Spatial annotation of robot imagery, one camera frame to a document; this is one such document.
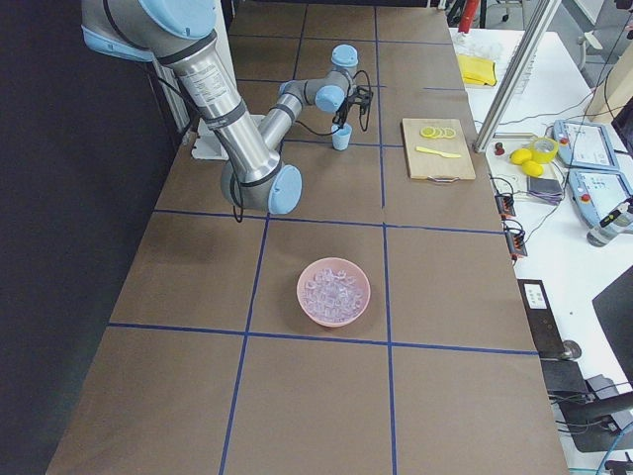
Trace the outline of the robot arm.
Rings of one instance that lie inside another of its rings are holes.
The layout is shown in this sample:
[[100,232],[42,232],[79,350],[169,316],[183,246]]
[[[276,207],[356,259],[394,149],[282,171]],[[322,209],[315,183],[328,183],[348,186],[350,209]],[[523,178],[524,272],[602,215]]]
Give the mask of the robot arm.
[[217,8],[212,1],[84,1],[82,31],[92,50],[132,61],[157,60],[171,69],[227,154],[222,192],[235,210],[285,215],[298,205],[300,170],[285,163],[278,146],[303,110],[332,115],[333,135],[345,132],[347,115],[365,115],[373,91],[356,78],[358,53],[339,45],[325,77],[284,83],[276,104],[255,121],[217,51]]

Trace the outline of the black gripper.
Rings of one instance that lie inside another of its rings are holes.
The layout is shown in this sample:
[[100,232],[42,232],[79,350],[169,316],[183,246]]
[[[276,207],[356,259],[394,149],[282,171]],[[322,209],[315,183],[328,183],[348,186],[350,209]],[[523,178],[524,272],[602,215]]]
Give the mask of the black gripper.
[[360,112],[369,112],[373,101],[373,89],[371,86],[356,86],[347,95],[343,104],[339,107],[332,118],[332,122],[338,127],[343,127],[347,123],[349,110],[353,106],[358,106]]

